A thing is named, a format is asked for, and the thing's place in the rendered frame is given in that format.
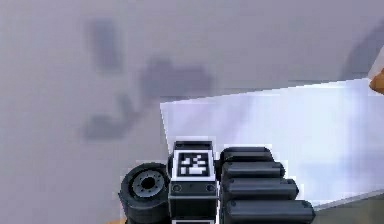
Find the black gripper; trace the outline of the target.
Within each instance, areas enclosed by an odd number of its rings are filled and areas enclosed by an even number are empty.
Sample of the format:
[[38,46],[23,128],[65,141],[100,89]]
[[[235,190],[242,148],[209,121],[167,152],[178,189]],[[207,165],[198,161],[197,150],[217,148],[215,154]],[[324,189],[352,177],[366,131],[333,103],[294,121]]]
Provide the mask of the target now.
[[166,165],[143,163],[125,175],[118,193],[125,224],[169,224]]

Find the white room door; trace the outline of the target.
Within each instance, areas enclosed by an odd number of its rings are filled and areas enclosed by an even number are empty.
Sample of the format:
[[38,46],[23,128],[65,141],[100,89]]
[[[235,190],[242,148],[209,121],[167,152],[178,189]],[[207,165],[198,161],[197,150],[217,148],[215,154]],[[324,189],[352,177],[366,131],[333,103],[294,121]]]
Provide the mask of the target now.
[[163,103],[168,142],[265,146],[316,207],[384,194],[384,95],[366,78]]

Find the orange brown round object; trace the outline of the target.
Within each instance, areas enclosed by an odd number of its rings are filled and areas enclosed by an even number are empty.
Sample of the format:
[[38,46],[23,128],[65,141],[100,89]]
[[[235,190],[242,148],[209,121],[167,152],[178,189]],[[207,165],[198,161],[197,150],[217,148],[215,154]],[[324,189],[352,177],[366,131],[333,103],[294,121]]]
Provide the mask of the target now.
[[384,70],[382,70],[372,78],[369,87],[373,91],[384,95]]

